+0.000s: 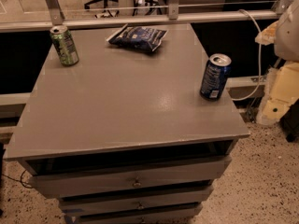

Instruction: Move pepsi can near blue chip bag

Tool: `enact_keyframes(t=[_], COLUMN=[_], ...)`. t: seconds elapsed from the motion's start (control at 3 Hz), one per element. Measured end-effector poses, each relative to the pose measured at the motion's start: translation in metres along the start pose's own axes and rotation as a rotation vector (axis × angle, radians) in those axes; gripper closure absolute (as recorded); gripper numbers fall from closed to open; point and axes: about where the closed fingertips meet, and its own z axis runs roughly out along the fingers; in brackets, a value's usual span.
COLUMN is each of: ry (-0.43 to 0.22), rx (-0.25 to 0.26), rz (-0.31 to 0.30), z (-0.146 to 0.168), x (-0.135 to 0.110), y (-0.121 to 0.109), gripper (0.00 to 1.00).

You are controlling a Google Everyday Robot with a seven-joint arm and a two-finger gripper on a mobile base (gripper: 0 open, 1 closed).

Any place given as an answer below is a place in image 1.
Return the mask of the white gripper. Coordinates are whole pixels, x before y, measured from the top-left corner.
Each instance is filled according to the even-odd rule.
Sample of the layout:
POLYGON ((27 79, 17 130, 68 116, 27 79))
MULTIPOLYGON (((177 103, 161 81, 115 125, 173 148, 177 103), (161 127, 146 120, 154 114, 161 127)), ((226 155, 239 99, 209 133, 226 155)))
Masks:
MULTIPOLYGON (((278 22, 275 21, 255 37, 261 45, 275 42, 278 22)), ((279 69, 270 68, 264 86, 264 96, 259 105, 256 122, 273 125, 289 111, 299 99, 299 63, 287 61, 279 69)))

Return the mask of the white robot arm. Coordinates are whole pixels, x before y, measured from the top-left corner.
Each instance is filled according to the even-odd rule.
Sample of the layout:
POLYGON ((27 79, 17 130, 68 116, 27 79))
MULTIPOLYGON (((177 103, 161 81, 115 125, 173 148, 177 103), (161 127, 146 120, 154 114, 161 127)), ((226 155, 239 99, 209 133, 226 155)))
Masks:
POLYGON ((293 0, 279 20, 260 32, 255 41, 274 44, 275 54, 285 63, 270 68, 256 120, 262 125, 278 122, 299 99, 299 0, 293 0))

